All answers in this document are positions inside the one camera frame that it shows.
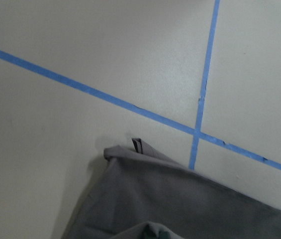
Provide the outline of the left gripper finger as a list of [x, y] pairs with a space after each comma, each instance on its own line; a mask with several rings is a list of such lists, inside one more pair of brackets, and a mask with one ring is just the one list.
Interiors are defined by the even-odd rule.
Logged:
[[142, 239], [170, 239], [170, 233], [147, 225], [143, 230]]

